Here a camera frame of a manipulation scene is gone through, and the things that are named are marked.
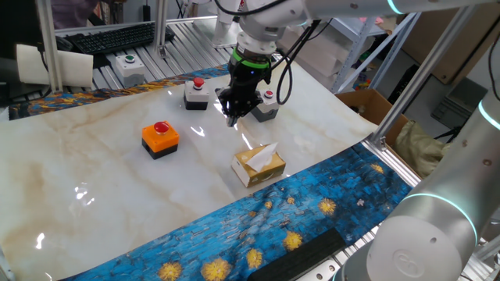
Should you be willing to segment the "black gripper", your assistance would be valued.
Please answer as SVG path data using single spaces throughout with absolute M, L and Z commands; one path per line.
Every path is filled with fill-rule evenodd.
M 230 87 L 217 88 L 216 96 L 226 116 L 228 127 L 233 127 L 241 117 L 246 116 L 263 102 L 257 85 L 265 80 L 270 69 L 269 63 L 251 64 L 229 63 Z

